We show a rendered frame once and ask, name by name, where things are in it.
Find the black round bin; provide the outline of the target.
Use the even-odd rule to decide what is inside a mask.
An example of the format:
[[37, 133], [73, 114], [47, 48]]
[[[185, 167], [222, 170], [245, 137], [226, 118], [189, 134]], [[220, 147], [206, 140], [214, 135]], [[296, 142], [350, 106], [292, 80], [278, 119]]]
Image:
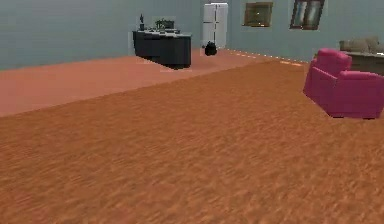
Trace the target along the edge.
[[209, 41], [204, 48], [206, 56], [213, 56], [217, 54], [217, 47], [214, 42]]

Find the black kitchen counter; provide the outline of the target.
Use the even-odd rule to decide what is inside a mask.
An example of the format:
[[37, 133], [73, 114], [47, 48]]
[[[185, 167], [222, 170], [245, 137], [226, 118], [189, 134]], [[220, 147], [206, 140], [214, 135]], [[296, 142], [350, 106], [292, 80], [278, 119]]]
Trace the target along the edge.
[[133, 31], [135, 55], [172, 69], [191, 65], [191, 35]]

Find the white fridge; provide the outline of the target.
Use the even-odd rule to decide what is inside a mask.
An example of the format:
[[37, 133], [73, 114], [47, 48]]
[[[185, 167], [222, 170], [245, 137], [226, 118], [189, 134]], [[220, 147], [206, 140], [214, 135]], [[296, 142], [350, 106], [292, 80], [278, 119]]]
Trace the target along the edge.
[[227, 3], [210, 3], [203, 7], [202, 45], [213, 42], [217, 48], [225, 48], [227, 42]]

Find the green house plant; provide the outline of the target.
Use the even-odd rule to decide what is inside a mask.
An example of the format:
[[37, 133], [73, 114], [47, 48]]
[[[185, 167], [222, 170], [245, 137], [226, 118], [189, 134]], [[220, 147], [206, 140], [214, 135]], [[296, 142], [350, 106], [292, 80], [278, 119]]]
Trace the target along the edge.
[[157, 29], [173, 29], [174, 28], [174, 21], [173, 20], [166, 20], [164, 18], [159, 19], [155, 22]]

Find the brown framed picture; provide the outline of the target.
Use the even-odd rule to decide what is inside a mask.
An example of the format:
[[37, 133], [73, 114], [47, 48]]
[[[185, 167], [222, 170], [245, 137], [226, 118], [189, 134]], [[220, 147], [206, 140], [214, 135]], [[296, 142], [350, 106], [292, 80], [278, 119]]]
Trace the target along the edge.
[[246, 3], [244, 25], [249, 27], [270, 27], [272, 7], [272, 2]]

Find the beige sofa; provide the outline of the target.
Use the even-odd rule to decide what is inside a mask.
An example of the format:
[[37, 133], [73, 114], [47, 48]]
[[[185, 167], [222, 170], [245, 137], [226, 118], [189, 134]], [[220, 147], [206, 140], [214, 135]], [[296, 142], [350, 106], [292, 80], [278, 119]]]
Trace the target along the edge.
[[377, 36], [341, 40], [339, 48], [352, 58], [352, 70], [384, 76], [384, 42]]

